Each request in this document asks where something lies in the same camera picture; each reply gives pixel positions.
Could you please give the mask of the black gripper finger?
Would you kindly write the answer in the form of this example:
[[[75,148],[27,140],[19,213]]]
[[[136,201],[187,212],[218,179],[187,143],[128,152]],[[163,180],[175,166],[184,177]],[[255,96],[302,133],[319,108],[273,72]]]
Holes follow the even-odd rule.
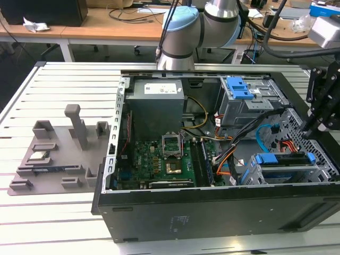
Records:
[[[302,125],[307,137],[318,130],[321,101],[334,88],[328,84],[328,68],[315,67],[311,70],[306,101],[310,103],[308,118]]]
[[[321,101],[319,131],[339,130],[339,87],[334,87]]]

